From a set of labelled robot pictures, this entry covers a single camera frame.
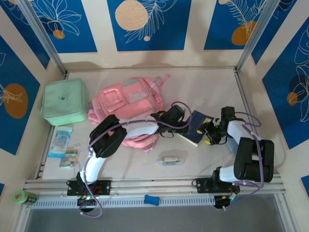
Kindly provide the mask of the blue book with yellow label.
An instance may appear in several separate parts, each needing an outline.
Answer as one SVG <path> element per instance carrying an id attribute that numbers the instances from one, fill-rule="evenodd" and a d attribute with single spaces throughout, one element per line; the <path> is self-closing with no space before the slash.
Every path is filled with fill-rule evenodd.
<path id="1" fill-rule="evenodd" d="M 194 110 L 192 112 L 192 120 L 189 124 L 189 130 L 185 134 L 178 134 L 181 138 L 185 139 L 186 141 L 190 142 L 194 146 L 198 146 L 200 141 L 203 139 L 205 132 L 197 132 L 197 129 L 204 123 L 208 123 L 213 121 L 213 117 L 207 116 L 200 111 Z"/>

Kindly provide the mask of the pink student backpack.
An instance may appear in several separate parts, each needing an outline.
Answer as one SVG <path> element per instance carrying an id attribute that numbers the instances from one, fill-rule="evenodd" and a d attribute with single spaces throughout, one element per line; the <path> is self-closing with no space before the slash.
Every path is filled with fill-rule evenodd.
<path id="1" fill-rule="evenodd" d="M 101 89 L 90 103 L 88 118 L 98 125 L 107 116 L 141 119 L 164 109 L 161 86 L 170 78 L 134 77 Z"/>

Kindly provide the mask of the mint green lunch bag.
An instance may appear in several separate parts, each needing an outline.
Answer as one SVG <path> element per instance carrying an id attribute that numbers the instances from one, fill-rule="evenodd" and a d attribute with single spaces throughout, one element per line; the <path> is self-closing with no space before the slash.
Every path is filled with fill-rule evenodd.
<path id="1" fill-rule="evenodd" d="M 45 86 L 41 113 L 52 126 L 62 126 L 88 119 L 89 96 L 80 78 L 66 79 Z"/>

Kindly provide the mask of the grey flat pouch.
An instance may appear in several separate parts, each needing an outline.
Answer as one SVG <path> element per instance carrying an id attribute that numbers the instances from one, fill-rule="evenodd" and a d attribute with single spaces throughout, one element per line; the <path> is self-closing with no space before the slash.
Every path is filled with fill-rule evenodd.
<path id="1" fill-rule="evenodd" d="M 238 143 L 235 141 L 234 138 L 227 138 L 227 145 L 229 147 L 229 149 L 231 150 L 231 152 L 236 155 L 237 150 L 238 150 Z"/>

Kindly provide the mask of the clear plastic pencil pouch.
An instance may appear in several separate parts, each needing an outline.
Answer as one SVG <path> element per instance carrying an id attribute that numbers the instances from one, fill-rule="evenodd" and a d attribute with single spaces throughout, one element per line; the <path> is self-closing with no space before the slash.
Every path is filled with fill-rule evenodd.
<path id="1" fill-rule="evenodd" d="M 156 163 L 161 166 L 183 165 L 188 158 L 188 154 L 161 153 L 156 159 Z"/>

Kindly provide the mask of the blue bone-shaped object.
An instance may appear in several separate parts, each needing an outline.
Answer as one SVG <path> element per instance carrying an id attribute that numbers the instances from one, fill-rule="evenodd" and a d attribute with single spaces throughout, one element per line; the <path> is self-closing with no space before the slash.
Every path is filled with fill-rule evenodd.
<path id="1" fill-rule="evenodd" d="M 159 206 L 160 198 L 156 196 L 144 195 L 144 204 Z"/>

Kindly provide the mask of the small orange green packet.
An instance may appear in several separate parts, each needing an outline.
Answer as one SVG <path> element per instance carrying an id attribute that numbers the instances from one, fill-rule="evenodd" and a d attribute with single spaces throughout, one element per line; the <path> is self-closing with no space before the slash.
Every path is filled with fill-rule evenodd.
<path id="1" fill-rule="evenodd" d="M 67 149 L 65 156 L 60 160 L 60 168 L 72 168 L 75 167 L 80 150 L 79 149 Z"/>

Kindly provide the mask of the blue white tissue packet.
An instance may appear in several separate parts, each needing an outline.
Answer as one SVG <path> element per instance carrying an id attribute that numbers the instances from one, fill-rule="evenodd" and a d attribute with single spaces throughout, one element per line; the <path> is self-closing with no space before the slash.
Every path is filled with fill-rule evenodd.
<path id="1" fill-rule="evenodd" d="M 52 139 L 50 149 L 47 153 L 49 158 L 64 158 L 70 141 L 72 127 L 59 126 Z"/>

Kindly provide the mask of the dark green roll orange label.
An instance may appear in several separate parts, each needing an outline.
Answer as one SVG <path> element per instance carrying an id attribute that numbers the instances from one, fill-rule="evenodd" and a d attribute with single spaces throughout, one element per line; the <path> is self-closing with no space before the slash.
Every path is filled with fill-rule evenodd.
<path id="1" fill-rule="evenodd" d="M 24 204 L 33 205 L 37 202 L 39 196 L 31 192 L 25 192 L 25 198 Z"/>

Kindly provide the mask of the light green tape roll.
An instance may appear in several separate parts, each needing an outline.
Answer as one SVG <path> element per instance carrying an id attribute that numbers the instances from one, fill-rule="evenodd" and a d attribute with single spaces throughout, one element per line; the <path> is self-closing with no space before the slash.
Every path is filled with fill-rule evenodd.
<path id="1" fill-rule="evenodd" d="M 15 203 L 23 204 L 27 200 L 27 194 L 24 190 L 18 190 L 13 194 L 13 201 Z"/>

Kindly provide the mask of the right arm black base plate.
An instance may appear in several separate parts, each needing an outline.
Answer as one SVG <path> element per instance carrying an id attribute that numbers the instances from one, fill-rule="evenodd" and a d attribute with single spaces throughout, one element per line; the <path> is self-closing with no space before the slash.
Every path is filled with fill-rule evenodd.
<path id="1" fill-rule="evenodd" d="M 198 178 L 196 183 L 198 193 L 238 194 L 240 192 L 239 186 L 233 185 L 230 182 L 214 180 L 212 178 Z"/>

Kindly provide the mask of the aluminium table edge rail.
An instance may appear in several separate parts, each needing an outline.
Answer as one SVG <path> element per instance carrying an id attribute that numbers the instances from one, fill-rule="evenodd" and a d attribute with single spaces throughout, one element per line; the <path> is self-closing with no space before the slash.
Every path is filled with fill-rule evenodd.
<path id="1" fill-rule="evenodd" d="M 197 194 L 197 189 L 192 186 L 192 178 L 172 179 L 115 179 L 111 181 L 111 196 L 134 195 L 188 195 Z M 23 189 L 43 195 L 65 194 L 68 190 L 66 180 L 27 180 Z"/>

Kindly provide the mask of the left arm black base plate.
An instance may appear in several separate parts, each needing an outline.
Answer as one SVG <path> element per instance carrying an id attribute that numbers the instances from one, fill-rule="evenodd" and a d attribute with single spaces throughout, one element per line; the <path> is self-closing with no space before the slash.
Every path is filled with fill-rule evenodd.
<path id="1" fill-rule="evenodd" d="M 68 196 L 84 196 L 89 194 L 89 190 L 86 188 L 84 182 L 68 180 L 66 185 L 68 186 Z M 110 180 L 98 180 L 95 183 L 90 184 L 89 188 L 94 195 L 108 196 L 110 194 L 110 185 Z"/>

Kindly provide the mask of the aluminium frame post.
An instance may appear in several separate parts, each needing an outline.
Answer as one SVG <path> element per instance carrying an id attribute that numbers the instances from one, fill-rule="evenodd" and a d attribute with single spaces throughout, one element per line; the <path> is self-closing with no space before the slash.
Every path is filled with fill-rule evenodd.
<path id="1" fill-rule="evenodd" d="M 67 75 L 67 70 L 64 67 L 64 64 L 62 63 L 55 46 L 50 40 L 43 24 L 41 23 L 40 19 L 33 10 L 30 2 L 28 0 L 16 0 L 16 2 L 21 12 L 23 13 L 24 17 L 26 18 L 29 25 L 36 34 L 37 38 L 41 42 L 42 46 L 46 50 L 47 54 L 49 55 L 51 60 L 54 62 L 55 66 L 58 68 L 60 73 L 65 78 Z"/>
<path id="2" fill-rule="evenodd" d="M 245 45 L 243 52 L 235 66 L 235 73 L 239 72 L 244 68 L 248 58 L 251 56 L 252 51 L 256 47 L 261 35 L 263 34 L 266 26 L 268 25 L 273 13 L 275 12 L 280 0 L 267 0 L 266 6 L 261 12 L 261 15 L 249 37 L 247 44 Z"/>

